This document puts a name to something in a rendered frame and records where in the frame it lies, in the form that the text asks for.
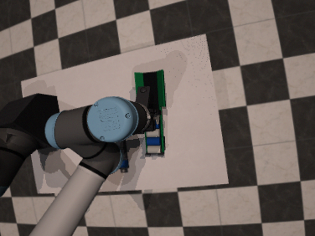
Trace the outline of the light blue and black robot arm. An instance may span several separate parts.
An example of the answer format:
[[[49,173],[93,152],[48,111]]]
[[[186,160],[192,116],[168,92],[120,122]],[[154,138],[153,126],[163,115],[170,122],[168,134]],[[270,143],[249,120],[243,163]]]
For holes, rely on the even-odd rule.
[[[29,236],[73,235],[103,182],[123,163],[123,153],[115,142],[147,129],[150,96],[150,86],[142,86],[135,102],[105,97],[94,105],[63,110],[48,119],[48,143],[57,149],[69,148],[83,159]],[[0,128],[0,197],[38,147],[37,140],[28,134]]]

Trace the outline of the beige cylinder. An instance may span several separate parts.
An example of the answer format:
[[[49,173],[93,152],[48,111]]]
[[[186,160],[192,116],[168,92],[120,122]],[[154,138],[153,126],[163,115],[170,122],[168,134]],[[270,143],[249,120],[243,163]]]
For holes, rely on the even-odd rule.
[[[161,145],[160,146],[147,146],[147,153],[161,153]]]
[[[159,130],[159,134],[158,134]],[[147,137],[160,137],[160,129],[156,129],[155,131],[146,132]]]

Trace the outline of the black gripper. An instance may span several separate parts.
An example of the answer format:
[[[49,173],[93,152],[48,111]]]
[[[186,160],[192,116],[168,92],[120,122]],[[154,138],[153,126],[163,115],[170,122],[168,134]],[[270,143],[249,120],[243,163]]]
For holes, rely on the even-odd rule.
[[[157,122],[157,125],[159,124],[159,116],[162,114],[161,110],[154,110],[154,109],[148,109],[148,110],[151,116],[150,123],[147,129],[137,134],[145,134],[145,132],[155,131],[156,130],[155,121]]]

